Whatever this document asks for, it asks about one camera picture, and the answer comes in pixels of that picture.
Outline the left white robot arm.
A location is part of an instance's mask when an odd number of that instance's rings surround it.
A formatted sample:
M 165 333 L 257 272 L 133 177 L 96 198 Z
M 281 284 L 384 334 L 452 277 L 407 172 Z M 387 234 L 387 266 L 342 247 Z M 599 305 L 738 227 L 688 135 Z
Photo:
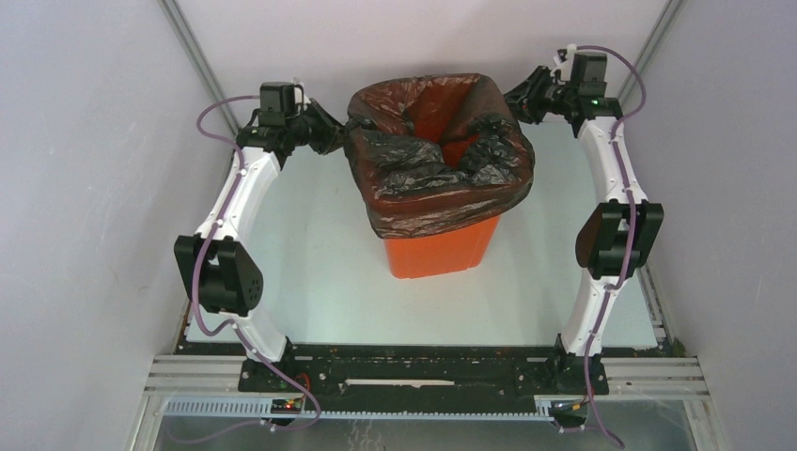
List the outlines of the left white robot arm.
M 250 359 L 265 361 L 261 379 L 281 392 L 296 382 L 297 366 L 283 357 L 289 339 L 260 304 L 264 276 L 247 243 L 287 158 L 300 147 L 320 155 L 337 150 L 344 127 L 298 81 L 264 83 L 253 98 L 258 107 L 234 137 L 204 128 L 214 105 L 198 117 L 199 132 L 231 146 L 233 160 L 207 218 L 193 234 L 177 237 L 174 253 L 193 325 L 207 337 L 231 330 Z

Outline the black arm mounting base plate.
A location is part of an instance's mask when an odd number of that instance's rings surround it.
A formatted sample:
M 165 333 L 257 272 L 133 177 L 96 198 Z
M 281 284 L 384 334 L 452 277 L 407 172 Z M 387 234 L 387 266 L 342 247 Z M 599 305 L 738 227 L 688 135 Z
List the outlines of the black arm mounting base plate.
M 273 369 L 249 357 L 243 393 L 302 385 L 323 411 L 534 412 L 546 396 L 608 394 L 601 359 L 554 347 L 291 344 Z

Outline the black plastic trash bag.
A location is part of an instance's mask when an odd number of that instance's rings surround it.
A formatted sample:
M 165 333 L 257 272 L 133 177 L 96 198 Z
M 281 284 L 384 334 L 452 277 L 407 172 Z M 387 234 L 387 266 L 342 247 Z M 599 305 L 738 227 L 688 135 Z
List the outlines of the black plastic trash bag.
M 347 114 L 344 154 L 381 239 L 471 226 L 531 191 L 533 146 L 487 75 L 382 81 L 356 91 Z

